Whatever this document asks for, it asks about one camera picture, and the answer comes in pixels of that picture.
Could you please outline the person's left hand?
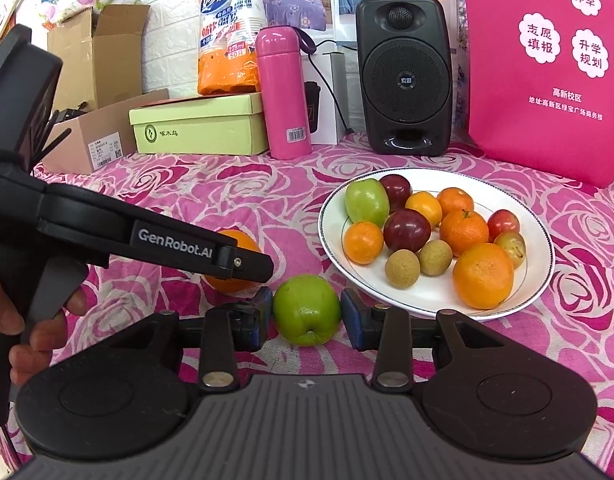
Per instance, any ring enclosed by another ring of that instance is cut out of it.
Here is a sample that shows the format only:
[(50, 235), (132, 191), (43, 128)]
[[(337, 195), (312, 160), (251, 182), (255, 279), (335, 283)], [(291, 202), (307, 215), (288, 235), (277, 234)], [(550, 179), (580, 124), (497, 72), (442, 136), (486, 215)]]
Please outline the person's left hand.
[[(77, 288), (66, 304), (59, 308), (51, 320), (35, 325), (30, 332), (27, 344), (18, 344), (9, 352), (11, 364), (10, 379), (13, 385), (20, 386), (35, 374), (50, 365), (52, 352), (63, 348), (68, 341), (68, 321), (65, 312), (77, 316), (89, 310), (83, 289)], [(5, 335), (19, 335), (24, 330), (22, 316), (0, 286), (0, 332)]]

